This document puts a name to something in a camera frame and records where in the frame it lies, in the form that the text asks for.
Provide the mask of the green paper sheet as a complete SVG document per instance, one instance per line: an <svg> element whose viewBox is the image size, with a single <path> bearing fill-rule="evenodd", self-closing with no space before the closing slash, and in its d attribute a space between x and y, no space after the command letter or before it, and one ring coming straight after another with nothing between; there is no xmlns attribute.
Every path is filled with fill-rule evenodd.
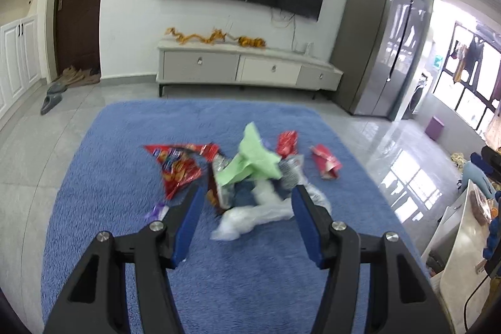
<svg viewBox="0 0 501 334"><path fill-rule="evenodd" d="M223 170L215 174L215 180L220 186L239 183L247 178L279 180L282 178L280 160L278 154L263 146L258 129L251 122L245 127L238 152Z"/></svg>

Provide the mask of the small purple wrapper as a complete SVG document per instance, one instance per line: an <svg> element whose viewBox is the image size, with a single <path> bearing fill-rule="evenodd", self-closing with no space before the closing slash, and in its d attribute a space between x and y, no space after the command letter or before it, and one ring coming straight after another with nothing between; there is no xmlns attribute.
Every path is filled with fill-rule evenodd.
<svg viewBox="0 0 501 334"><path fill-rule="evenodd" d="M169 206L166 203L164 202L157 203L151 209L151 211L149 211L149 213L146 214L145 221L148 224L154 221L162 221L165 218L168 211L169 211Z"/></svg>

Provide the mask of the golden dragon figurine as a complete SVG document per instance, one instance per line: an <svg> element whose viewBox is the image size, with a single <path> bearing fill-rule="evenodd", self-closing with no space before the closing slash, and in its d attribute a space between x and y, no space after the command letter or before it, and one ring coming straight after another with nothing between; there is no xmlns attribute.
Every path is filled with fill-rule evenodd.
<svg viewBox="0 0 501 334"><path fill-rule="evenodd" d="M184 33L178 31L175 27L167 28L165 35L172 36L174 40L181 45L185 45L189 42L200 42L212 45L217 42L226 42L227 37L227 34L219 29L214 29L210 36L202 36L196 33L185 35Z"/></svg>

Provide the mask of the white washing machine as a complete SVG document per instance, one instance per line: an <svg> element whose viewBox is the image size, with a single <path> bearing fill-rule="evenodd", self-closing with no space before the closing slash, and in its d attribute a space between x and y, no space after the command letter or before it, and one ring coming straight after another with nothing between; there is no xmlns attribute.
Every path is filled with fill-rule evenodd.
<svg viewBox="0 0 501 334"><path fill-rule="evenodd" d="M426 73L422 73L420 75L420 79L418 81L417 86L414 89L413 96L408 104L404 117L406 119L410 119L414 115L414 111L417 109L418 104L423 96L423 92L426 88L426 84L428 82L428 75Z"/></svg>

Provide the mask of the golden tiger figurine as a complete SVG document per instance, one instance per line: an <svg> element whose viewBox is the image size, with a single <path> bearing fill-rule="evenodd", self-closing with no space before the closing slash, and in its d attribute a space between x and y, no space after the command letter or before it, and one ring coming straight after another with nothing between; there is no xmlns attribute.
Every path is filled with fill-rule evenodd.
<svg viewBox="0 0 501 334"><path fill-rule="evenodd" d="M240 36L237 38L237 43L243 48L265 48L267 46L266 41L259 37Z"/></svg>

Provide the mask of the grey double-door refrigerator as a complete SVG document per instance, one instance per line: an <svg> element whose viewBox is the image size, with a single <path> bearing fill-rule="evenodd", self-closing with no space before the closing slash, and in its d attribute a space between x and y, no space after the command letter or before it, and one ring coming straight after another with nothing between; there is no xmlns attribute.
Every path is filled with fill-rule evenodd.
<svg viewBox="0 0 501 334"><path fill-rule="evenodd" d="M351 115L389 118L425 22L423 0L346 0L330 57L343 72L335 102Z"/></svg>

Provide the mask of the white plastic bag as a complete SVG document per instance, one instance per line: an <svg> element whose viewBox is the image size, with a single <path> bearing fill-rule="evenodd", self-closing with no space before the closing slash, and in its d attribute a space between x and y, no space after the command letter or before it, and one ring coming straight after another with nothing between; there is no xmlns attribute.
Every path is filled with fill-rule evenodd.
<svg viewBox="0 0 501 334"><path fill-rule="evenodd" d="M258 225L294 217L291 195L281 198L270 181L258 181L251 193L257 205L227 210L211 233L211 240L234 241Z"/></svg>

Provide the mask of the red foil wrapper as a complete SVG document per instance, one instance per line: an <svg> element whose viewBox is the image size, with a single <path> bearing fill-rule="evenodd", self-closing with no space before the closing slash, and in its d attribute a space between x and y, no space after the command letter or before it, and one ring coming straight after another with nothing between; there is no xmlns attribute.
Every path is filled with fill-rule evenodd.
<svg viewBox="0 0 501 334"><path fill-rule="evenodd" d="M282 158L297 154L297 131L284 131L278 136L276 153Z"/></svg>

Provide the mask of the red paper box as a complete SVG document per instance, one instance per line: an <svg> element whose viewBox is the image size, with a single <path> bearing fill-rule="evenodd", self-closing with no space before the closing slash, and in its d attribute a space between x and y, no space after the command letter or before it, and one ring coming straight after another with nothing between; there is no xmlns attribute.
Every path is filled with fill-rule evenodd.
<svg viewBox="0 0 501 334"><path fill-rule="evenodd" d="M338 179L342 168L340 160L322 144L312 146L311 151L320 176L325 180Z"/></svg>

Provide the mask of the white marble table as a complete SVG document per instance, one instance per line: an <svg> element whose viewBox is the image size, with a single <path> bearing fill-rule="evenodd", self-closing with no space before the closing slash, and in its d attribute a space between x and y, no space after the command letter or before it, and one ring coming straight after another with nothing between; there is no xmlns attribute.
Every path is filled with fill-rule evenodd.
<svg viewBox="0 0 501 334"><path fill-rule="evenodd" d="M472 326L488 297L482 257L488 224L479 223L472 204L474 198L483 197L480 188L470 181L456 202L446 208L421 255L423 261L436 255L443 265L443 270L431 277L431 285L455 333L464 333Z"/></svg>

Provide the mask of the brown door mat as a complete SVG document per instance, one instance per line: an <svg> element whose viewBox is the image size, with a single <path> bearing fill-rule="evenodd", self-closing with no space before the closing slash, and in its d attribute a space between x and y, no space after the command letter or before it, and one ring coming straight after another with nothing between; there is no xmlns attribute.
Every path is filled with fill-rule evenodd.
<svg viewBox="0 0 501 334"><path fill-rule="evenodd" d="M95 85L100 82L100 77L98 69L76 69L70 66L63 70L58 82L68 87Z"/></svg>

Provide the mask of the blue shaggy rug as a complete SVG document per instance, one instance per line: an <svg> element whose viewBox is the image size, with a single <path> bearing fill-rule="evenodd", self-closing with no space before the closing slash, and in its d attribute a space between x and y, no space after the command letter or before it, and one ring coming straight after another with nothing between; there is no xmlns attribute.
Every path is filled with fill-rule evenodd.
<svg viewBox="0 0 501 334"><path fill-rule="evenodd" d="M224 100L152 99L113 103L93 121L55 199L46 236L42 311L49 315L76 263L100 231L139 231L165 197L161 167L144 145L215 143L233 157L254 122L267 147L297 131L303 170L329 200L334 219L359 233L411 238L364 167L313 110L298 105ZM311 147L326 146L342 164L325 180ZM188 333L308 333L326 272L308 258L294 219L259 225L234 241L211 240L220 219L206 204L187 259L168 274Z"/></svg>

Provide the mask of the purple stool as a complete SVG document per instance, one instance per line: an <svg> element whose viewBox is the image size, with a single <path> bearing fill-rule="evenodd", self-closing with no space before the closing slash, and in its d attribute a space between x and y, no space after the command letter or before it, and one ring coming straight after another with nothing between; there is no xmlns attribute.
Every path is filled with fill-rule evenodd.
<svg viewBox="0 0 501 334"><path fill-rule="evenodd" d="M444 129L444 123L438 117L432 116L428 125L426 126L425 133L433 141L438 141Z"/></svg>

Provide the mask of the white grey TV cabinet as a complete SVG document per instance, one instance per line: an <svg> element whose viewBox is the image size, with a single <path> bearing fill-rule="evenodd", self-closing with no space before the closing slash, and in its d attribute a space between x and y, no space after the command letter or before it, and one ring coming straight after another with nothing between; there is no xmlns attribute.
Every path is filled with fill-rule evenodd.
<svg viewBox="0 0 501 334"><path fill-rule="evenodd" d="M343 72L304 54L273 48L242 48L220 43L162 40L156 83L159 95L169 85L240 85L336 91Z"/></svg>

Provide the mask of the red snack chip bag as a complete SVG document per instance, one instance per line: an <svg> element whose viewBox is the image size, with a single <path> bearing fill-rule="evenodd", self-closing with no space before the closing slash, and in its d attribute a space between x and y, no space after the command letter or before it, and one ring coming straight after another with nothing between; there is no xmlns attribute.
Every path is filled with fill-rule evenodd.
<svg viewBox="0 0 501 334"><path fill-rule="evenodd" d="M219 146L214 143L144 145L143 148L161 166L161 178L168 201L187 184L201 177L202 169L194 156L198 155L211 164L219 153Z"/></svg>

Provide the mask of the hanging laundry clothes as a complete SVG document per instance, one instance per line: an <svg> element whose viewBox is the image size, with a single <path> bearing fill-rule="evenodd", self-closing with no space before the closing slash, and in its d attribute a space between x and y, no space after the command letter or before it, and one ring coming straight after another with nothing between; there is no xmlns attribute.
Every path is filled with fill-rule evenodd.
<svg viewBox="0 0 501 334"><path fill-rule="evenodd" d="M484 40L479 36L473 36L469 46L456 41L450 56L458 60L458 66L452 76L453 83L461 81L469 85L478 82L480 68L482 66Z"/></svg>

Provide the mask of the silver printed snack bag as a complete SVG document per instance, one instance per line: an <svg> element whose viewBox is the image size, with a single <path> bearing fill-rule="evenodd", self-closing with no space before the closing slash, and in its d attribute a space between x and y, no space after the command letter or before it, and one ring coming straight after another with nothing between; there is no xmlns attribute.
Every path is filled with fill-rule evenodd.
<svg viewBox="0 0 501 334"><path fill-rule="evenodd" d="M279 162L279 169L282 174L280 184L284 190L290 191L295 186L305 183L305 176L302 170L303 164L303 155L290 155Z"/></svg>

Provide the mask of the grey slippers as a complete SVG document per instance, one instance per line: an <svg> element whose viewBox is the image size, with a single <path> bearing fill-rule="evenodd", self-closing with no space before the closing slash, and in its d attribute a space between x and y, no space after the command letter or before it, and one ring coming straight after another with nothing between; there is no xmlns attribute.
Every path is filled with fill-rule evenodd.
<svg viewBox="0 0 501 334"><path fill-rule="evenodd" d="M63 99L63 93L67 91L68 86L61 82L54 82L47 89L46 96L43 99L43 105L40 109L40 115L46 115Z"/></svg>

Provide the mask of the white wall cabinets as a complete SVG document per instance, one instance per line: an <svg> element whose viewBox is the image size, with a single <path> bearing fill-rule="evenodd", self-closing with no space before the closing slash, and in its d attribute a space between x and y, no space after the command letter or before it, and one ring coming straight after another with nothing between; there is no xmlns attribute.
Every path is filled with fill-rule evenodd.
<svg viewBox="0 0 501 334"><path fill-rule="evenodd" d="M36 0L1 0L1 117L41 79Z"/></svg>

